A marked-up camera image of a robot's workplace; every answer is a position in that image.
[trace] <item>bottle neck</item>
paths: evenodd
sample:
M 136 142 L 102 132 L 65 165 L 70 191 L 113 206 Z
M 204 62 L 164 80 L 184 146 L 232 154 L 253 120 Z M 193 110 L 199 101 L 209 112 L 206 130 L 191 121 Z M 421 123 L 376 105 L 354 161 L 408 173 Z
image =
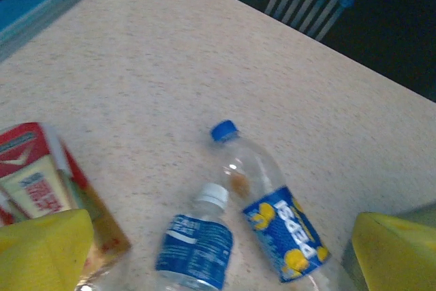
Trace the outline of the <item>bottle neck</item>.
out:
M 203 200 L 195 201 L 193 208 L 198 213 L 215 217 L 219 217 L 224 213 L 224 210 L 217 204 Z
M 222 138 L 219 142 L 221 144 L 223 144 L 223 143 L 227 143 L 228 141 L 235 140 L 237 138 L 239 138 L 239 132 L 235 131 L 235 132 L 229 133 L 227 136 Z

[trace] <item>blue pepsi label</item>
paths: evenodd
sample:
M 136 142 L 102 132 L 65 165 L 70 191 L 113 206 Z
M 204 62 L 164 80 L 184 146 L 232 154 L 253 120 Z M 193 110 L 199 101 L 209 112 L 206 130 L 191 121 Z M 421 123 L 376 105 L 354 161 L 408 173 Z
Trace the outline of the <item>blue pepsi label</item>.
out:
M 243 213 L 282 282 L 309 274 L 328 259 L 327 248 L 287 187 L 249 205 Z
M 223 288 L 233 246 L 228 228 L 213 221 L 177 215 L 163 239 L 156 271 L 188 275 L 218 290 Z

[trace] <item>beige table surface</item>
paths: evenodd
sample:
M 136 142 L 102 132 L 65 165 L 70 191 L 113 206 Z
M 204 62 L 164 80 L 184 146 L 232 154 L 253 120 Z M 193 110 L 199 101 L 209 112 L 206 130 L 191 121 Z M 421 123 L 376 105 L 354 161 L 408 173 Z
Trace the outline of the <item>beige table surface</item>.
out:
M 277 159 L 336 257 L 361 211 L 436 198 L 436 104 L 237 0 L 83 0 L 0 64 L 1 127 L 53 124 L 134 244 L 152 290 L 171 217 L 217 180 L 233 119 Z M 228 283 L 280 290 L 230 204 Z

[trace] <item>empty plastic bottle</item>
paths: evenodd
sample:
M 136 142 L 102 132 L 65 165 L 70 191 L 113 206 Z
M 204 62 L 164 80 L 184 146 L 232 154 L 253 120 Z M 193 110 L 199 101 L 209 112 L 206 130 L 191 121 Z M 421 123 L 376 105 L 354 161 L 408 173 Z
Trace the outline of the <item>empty plastic bottle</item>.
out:
M 193 211 L 176 215 L 166 230 L 156 261 L 158 291 L 216 291 L 224 285 L 233 236 L 219 216 L 227 190 L 207 183 Z
M 274 159 L 242 138 L 231 121 L 211 130 L 222 151 L 223 185 L 240 205 L 281 282 L 290 290 L 355 290 L 342 266 L 329 256 Z

